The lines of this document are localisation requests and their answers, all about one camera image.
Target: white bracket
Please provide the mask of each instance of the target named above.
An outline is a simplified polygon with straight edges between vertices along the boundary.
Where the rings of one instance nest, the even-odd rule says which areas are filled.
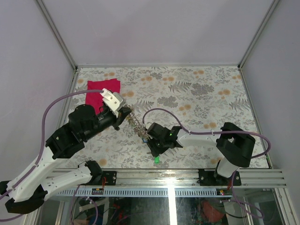
[[[122,98],[122,96],[117,92],[111,93],[105,88],[103,88],[103,93],[101,93],[101,95],[103,96],[103,101],[105,104],[111,109],[113,114],[118,117],[118,110],[125,104],[125,100]]]

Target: patterned fabric surface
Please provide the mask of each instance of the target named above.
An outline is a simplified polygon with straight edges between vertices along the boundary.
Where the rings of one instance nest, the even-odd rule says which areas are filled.
[[[76,91],[86,90],[87,81],[118,78],[121,94],[142,120],[151,108],[173,112],[187,128],[218,129],[225,122],[257,132],[237,67],[124,67],[81,68]],[[69,113],[84,104],[85,95],[74,96]],[[176,120],[163,111],[150,112],[146,123],[171,128]],[[254,154],[263,152],[256,138]],[[61,168],[75,168],[84,160],[96,160],[102,168],[215,168],[223,157],[217,148],[184,147],[154,158],[146,144],[125,121],[120,131],[112,127],[85,144]],[[251,160],[252,168],[268,168],[266,157]]]

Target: pink towel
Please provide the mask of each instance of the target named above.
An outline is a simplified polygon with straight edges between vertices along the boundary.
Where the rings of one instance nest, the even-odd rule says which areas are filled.
[[[120,93],[121,83],[117,79],[106,81],[88,81],[88,90],[108,89],[111,92]],[[102,95],[100,93],[87,93],[85,103],[94,107],[96,114],[100,113],[99,108],[103,106]]]

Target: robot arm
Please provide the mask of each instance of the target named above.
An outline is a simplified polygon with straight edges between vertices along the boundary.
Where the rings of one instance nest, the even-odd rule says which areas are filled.
[[[119,125],[131,113],[125,100],[118,93],[103,89],[104,106],[96,115],[91,105],[80,105],[68,116],[69,122],[57,129],[46,141],[39,163],[36,159],[12,181],[0,182],[0,193],[12,190],[6,202],[8,212],[26,214],[39,208],[45,200],[59,191],[79,184],[98,184],[102,170],[96,161],[88,161],[77,170],[59,177],[48,175],[61,163],[66,162],[76,152],[84,148],[84,142],[113,126]],[[14,184],[26,173],[34,170],[17,187]]]
[[[232,123],[225,123],[217,131],[241,130]],[[207,132],[207,130],[191,130],[195,132]],[[221,134],[221,135],[193,135],[184,131],[181,127],[173,127],[169,130],[157,123],[153,123],[147,130],[151,137],[147,141],[154,157],[164,153],[169,148],[182,148],[186,146],[211,146],[217,147],[224,158],[218,163],[216,176],[230,178],[239,167],[249,167],[255,139],[250,135]]]

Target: metal rod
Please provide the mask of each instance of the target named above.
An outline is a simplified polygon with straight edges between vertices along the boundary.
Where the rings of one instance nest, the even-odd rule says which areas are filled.
[[[262,34],[264,28],[266,27],[269,19],[271,18],[271,16],[273,15],[275,9],[277,8],[277,6],[279,5],[279,3],[281,2],[281,0],[273,0],[272,4],[270,5],[266,15],[264,16],[261,24],[259,25],[254,37],[252,38],[250,45],[248,46],[244,56],[242,57],[241,61],[239,62],[239,67],[243,68],[243,66],[245,65],[245,62],[247,60],[247,58],[249,57],[252,49],[254,48],[257,40],[259,39],[260,35]]]
[[[64,211],[64,206],[65,206],[65,202],[61,201],[60,205],[58,207],[58,212],[57,212],[57,216],[56,216],[56,220],[55,220],[55,225],[60,225],[61,222],[61,217]]]
[[[71,53],[69,52],[65,42],[63,41],[59,31],[57,30],[53,19],[50,16],[49,11],[47,10],[46,5],[44,4],[43,0],[35,0],[38,8],[40,9],[44,19],[46,20],[47,24],[49,25],[50,30],[52,31],[57,43],[59,44],[61,50],[63,51],[65,57],[67,58],[70,66],[73,68],[73,70],[76,70],[76,63],[71,55]]]

